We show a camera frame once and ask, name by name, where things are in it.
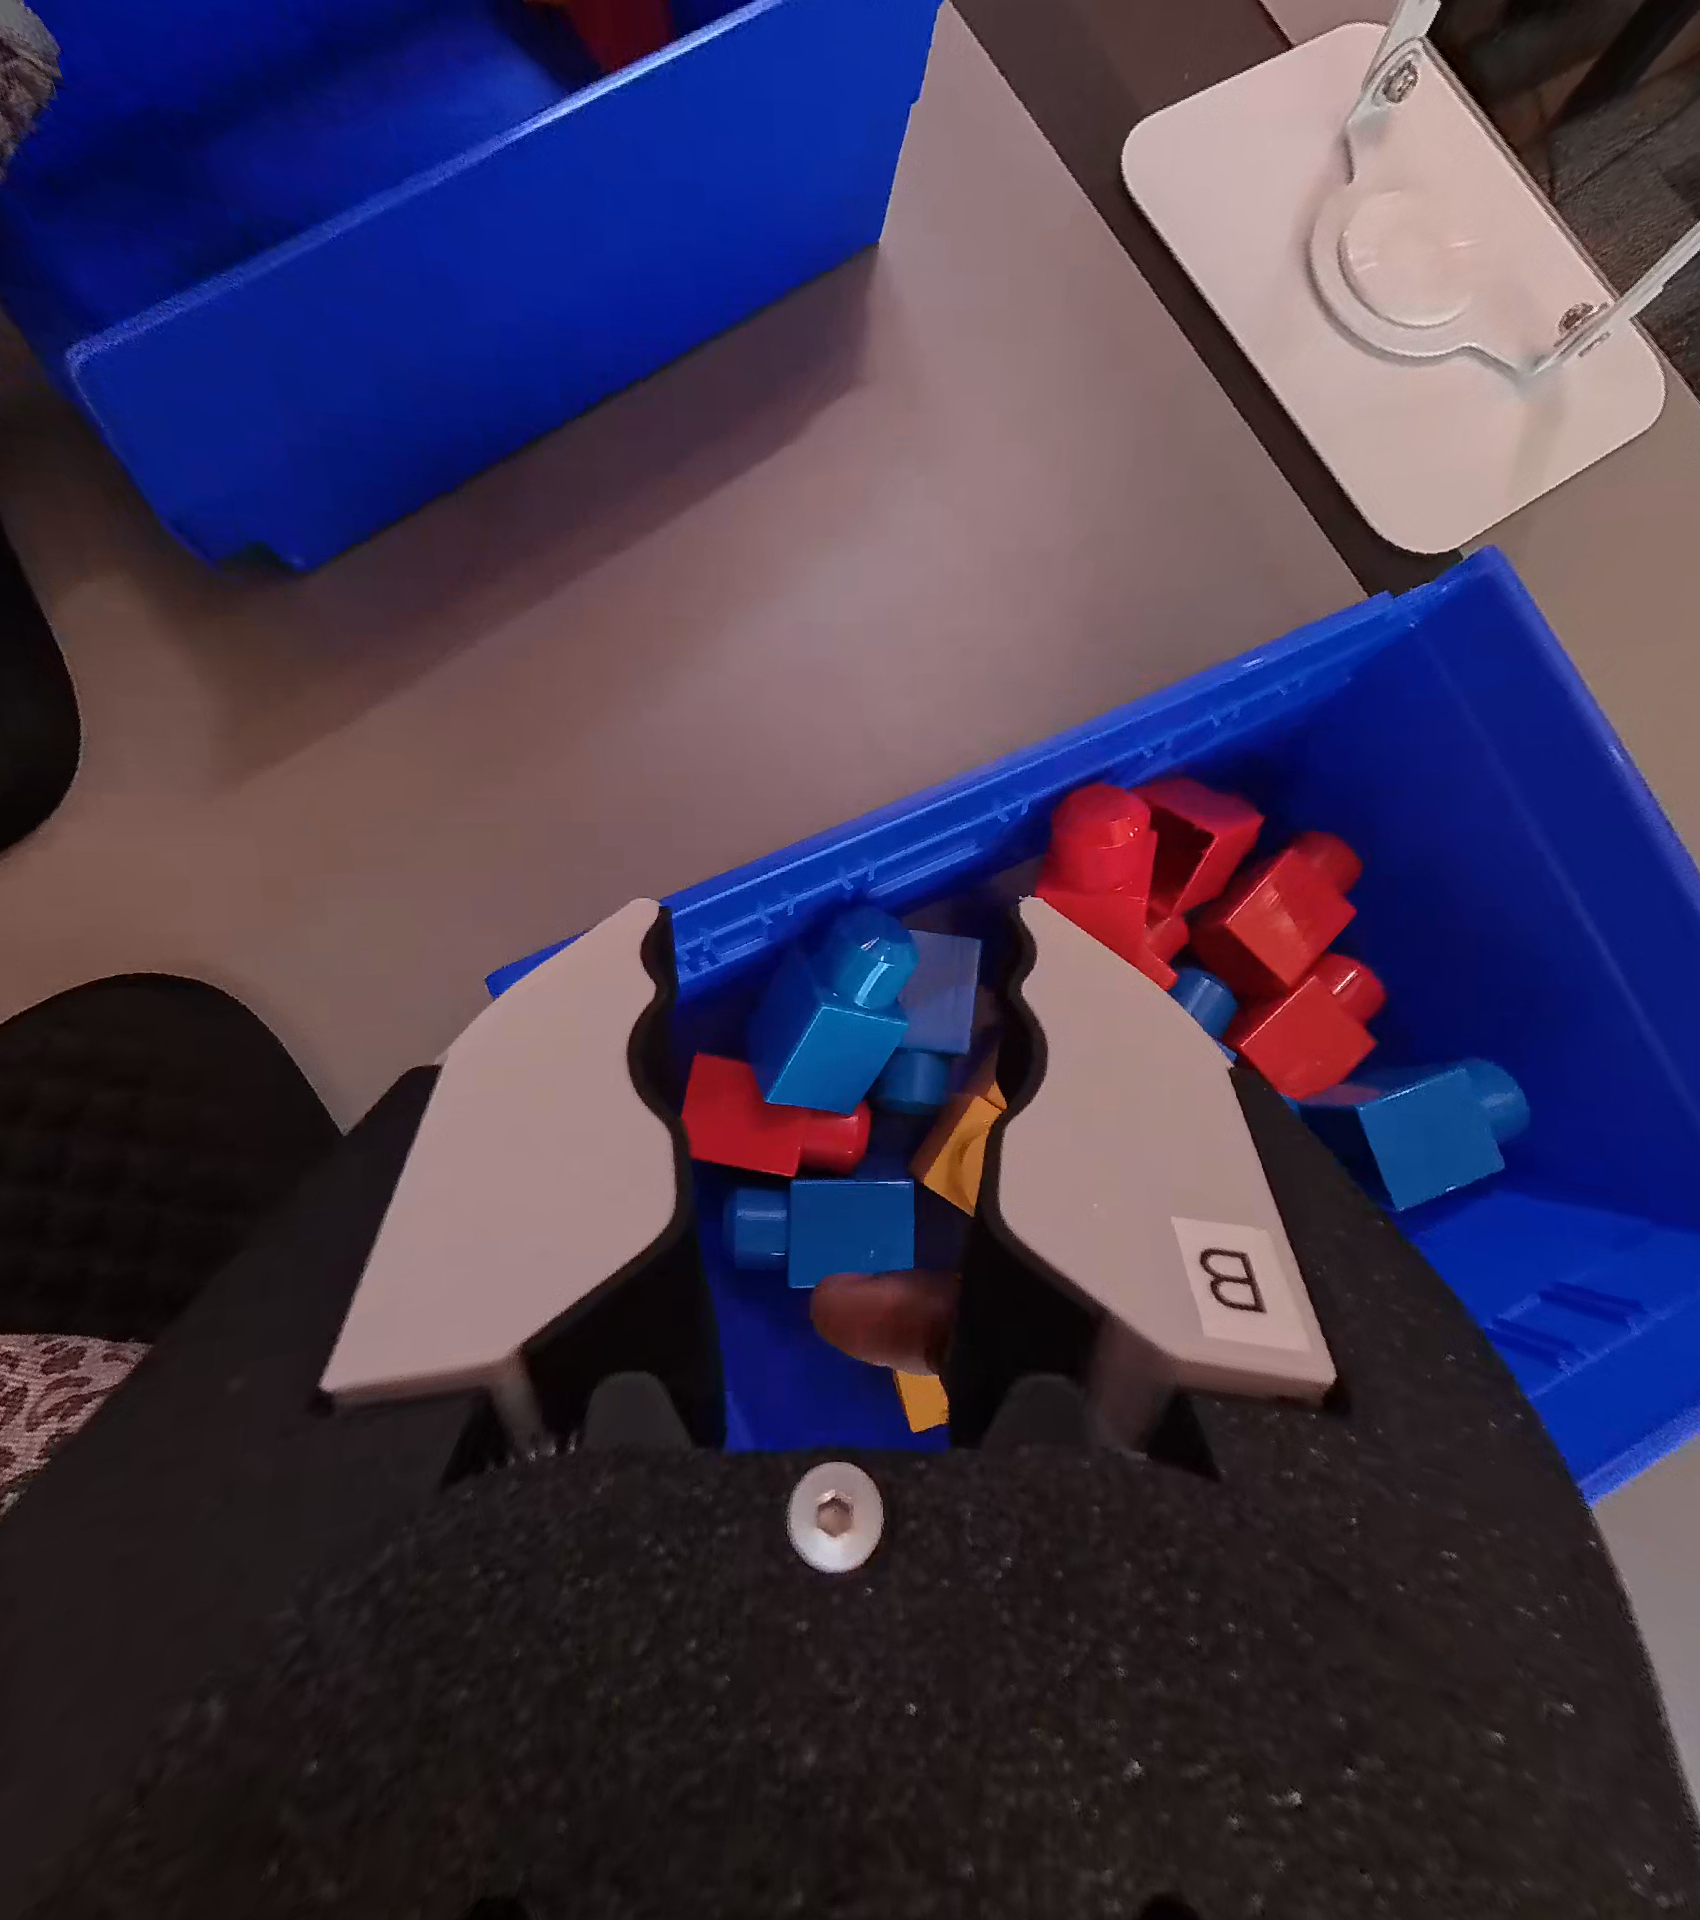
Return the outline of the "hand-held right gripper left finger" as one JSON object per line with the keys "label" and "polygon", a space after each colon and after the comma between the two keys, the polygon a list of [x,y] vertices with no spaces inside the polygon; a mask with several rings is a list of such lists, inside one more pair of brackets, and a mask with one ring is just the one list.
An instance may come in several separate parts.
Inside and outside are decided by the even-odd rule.
{"label": "hand-held right gripper left finger", "polygon": [[643,1373],[725,1446],[725,1359],[690,1141],[665,1086],[672,914],[633,898],[498,994],[437,1082],[359,1271],[322,1396],[336,1409],[481,1392],[524,1443],[579,1433]]}

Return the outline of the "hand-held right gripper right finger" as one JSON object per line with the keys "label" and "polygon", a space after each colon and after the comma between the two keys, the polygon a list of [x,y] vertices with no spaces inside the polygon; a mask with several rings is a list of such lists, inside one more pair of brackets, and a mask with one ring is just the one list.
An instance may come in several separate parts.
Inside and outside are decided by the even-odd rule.
{"label": "hand-held right gripper right finger", "polygon": [[1231,1066],[1056,904],[1012,914],[999,1079],[950,1341],[950,1436],[1034,1378],[1146,1450],[1175,1398],[1322,1407],[1339,1366]]}

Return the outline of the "pile of mega blocks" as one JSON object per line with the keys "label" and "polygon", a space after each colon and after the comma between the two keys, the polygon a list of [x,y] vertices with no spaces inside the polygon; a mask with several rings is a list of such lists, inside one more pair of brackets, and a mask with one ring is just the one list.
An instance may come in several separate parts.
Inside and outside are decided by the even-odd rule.
{"label": "pile of mega blocks", "polygon": [[[1365,1069],[1386,983],[1337,951],[1361,856],[1305,830],[1253,860],[1265,813],[1187,776],[1095,781],[1054,811],[1038,898],[1163,988],[1293,1108],[1390,1213],[1501,1174],[1530,1125],[1487,1062]],[[769,974],[740,1053],[694,1053],[680,1117],[718,1174],[739,1276],[813,1291],[920,1261],[920,1200],[968,1223],[1005,1114],[1001,1023],[977,1012],[983,937],[853,904]]]}

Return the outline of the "blue plastic bin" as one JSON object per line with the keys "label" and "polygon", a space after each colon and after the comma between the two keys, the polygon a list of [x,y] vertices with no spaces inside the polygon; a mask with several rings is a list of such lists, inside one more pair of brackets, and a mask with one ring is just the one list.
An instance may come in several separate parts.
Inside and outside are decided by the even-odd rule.
{"label": "blue plastic bin", "polygon": [[34,3],[0,306],[203,562],[332,562],[873,246],[936,3]]}
{"label": "blue plastic bin", "polygon": [[1582,1495],[1697,1436],[1700,868],[1494,550],[668,897],[672,1100],[817,919],[965,903],[999,937],[1065,791],[1165,774],[1356,848],[1389,1066],[1490,1058],[1527,1093],[1508,1171],[1402,1228]]}

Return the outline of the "red mega block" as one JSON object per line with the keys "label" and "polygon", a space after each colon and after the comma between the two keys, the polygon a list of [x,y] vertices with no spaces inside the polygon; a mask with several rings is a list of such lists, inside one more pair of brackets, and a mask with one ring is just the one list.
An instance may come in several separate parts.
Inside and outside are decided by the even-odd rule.
{"label": "red mega block", "polygon": [[531,3],[563,17],[588,55],[607,70],[648,61],[675,37],[672,3]]}

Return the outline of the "person's right hand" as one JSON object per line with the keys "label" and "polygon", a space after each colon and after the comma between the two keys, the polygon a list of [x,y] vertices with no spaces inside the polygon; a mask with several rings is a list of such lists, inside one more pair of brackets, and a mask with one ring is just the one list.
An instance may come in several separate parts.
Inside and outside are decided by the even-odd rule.
{"label": "person's right hand", "polygon": [[869,1366],[939,1377],[958,1328],[961,1276],[895,1270],[831,1276],[813,1288],[817,1335]]}

